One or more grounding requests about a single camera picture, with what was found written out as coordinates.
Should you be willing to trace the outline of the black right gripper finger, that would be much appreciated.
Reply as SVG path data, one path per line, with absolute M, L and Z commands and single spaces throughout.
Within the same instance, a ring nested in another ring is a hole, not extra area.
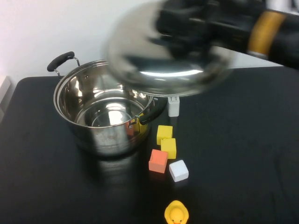
M 207 3 L 163 3 L 157 13 L 157 26 L 186 26 L 204 22 Z
M 176 59 L 204 58 L 211 48 L 209 25 L 158 26 L 158 31 L 161 45 Z

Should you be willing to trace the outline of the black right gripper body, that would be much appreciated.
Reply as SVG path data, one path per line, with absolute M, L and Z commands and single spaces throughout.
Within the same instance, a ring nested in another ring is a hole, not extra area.
M 253 0 L 217 0 L 208 17 L 214 39 L 223 47 L 246 47 L 254 26 Z

